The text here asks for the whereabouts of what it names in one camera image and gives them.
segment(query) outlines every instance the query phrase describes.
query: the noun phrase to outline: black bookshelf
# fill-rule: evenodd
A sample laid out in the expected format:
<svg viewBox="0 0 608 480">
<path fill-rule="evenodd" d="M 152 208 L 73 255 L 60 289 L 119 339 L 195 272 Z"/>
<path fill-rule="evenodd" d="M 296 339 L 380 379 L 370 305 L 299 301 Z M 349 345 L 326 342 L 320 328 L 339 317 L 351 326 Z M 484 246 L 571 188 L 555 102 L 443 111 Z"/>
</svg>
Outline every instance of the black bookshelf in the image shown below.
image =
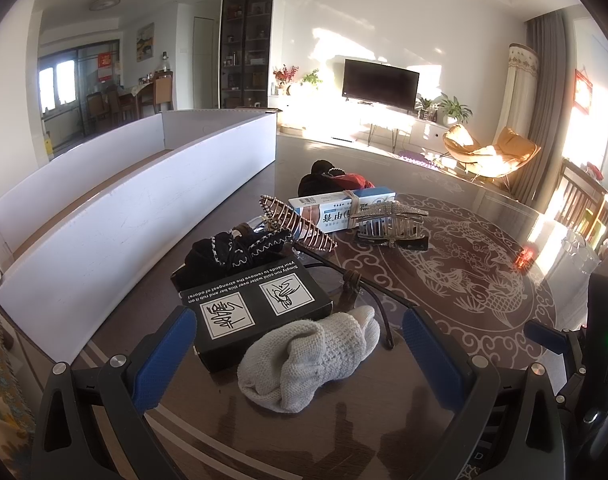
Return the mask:
<svg viewBox="0 0 608 480">
<path fill-rule="evenodd" d="M 219 107 L 268 106 L 273 0 L 223 0 Z"/>
</svg>

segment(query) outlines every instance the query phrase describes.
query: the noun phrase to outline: television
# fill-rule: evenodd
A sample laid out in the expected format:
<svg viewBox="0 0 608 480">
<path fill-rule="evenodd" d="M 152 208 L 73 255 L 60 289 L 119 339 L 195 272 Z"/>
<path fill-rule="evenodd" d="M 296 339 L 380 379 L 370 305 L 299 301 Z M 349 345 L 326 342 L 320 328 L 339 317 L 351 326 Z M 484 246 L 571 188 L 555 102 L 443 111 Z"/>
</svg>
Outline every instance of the television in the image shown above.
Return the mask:
<svg viewBox="0 0 608 480">
<path fill-rule="evenodd" d="M 414 110 L 419 79 L 417 72 L 405 68 L 347 59 L 341 95 Z"/>
</svg>

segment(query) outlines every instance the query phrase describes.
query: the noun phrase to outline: wall picture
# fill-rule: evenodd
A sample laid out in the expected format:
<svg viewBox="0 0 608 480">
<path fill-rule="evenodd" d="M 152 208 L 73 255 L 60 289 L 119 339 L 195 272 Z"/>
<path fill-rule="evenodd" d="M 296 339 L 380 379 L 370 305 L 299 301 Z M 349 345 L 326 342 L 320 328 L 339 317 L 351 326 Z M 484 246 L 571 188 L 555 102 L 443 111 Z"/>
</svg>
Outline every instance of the wall picture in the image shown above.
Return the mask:
<svg viewBox="0 0 608 480">
<path fill-rule="evenodd" d="M 154 40 L 154 23 L 148 23 L 148 25 L 145 25 L 137 31 L 137 61 L 149 59 L 153 56 Z"/>
</svg>

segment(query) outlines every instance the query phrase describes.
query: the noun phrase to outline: ceiling light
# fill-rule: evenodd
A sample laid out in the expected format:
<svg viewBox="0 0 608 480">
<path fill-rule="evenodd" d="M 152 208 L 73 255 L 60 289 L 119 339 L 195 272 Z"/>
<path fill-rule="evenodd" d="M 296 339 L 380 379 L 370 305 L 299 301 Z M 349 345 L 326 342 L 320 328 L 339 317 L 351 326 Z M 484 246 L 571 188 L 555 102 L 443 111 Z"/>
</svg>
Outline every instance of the ceiling light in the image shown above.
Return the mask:
<svg viewBox="0 0 608 480">
<path fill-rule="evenodd" d="M 106 10 L 119 4 L 121 0 L 96 0 L 88 6 L 89 10 Z"/>
</svg>

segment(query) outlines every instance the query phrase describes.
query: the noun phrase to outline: black box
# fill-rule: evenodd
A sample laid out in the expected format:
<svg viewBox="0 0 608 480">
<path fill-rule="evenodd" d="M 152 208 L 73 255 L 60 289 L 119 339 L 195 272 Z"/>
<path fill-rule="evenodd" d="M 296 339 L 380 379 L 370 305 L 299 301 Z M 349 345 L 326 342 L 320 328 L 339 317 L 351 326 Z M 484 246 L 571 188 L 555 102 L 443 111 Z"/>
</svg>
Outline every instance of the black box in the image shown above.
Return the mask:
<svg viewBox="0 0 608 480">
<path fill-rule="evenodd" d="M 262 335 L 296 319 L 322 319 L 333 302 L 294 256 L 184 290 L 197 316 L 195 349 L 209 372 L 236 365 Z"/>
</svg>

